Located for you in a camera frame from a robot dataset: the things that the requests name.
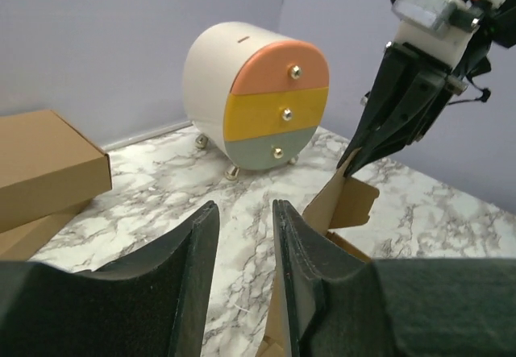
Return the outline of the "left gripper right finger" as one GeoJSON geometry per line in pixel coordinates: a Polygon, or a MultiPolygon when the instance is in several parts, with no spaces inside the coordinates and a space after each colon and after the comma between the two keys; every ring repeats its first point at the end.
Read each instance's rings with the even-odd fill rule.
{"type": "Polygon", "coordinates": [[[273,203],[288,356],[512,356],[513,259],[363,261],[273,203]]]}

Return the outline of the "brown cardboard box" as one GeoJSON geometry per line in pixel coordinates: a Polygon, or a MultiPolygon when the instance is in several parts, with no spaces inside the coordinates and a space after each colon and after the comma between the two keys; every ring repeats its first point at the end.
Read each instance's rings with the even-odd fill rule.
{"type": "MultiPolygon", "coordinates": [[[[372,205],[379,196],[377,188],[344,175],[358,152],[356,148],[348,158],[341,159],[335,174],[307,205],[302,217],[309,226],[337,247],[367,262],[367,255],[335,233],[336,229],[363,226],[367,223],[372,205]]],[[[281,307],[281,269],[280,261],[277,260],[264,337],[256,352],[258,356],[285,355],[287,338],[281,323],[281,307]]]]}

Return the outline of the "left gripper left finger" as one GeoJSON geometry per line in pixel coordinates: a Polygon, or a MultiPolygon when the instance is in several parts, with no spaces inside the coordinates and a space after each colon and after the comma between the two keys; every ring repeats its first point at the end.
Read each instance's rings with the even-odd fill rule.
{"type": "Polygon", "coordinates": [[[2,355],[200,355],[219,227],[218,207],[208,201],[94,271],[2,262],[2,355]]]}

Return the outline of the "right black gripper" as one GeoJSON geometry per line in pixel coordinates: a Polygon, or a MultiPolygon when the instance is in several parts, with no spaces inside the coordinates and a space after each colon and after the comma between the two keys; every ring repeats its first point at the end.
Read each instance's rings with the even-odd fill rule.
{"type": "Polygon", "coordinates": [[[491,70],[492,36],[453,30],[438,39],[421,30],[399,30],[385,50],[356,132],[340,158],[350,176],[365,165],[422,138],[452,96],[491,70]]]}

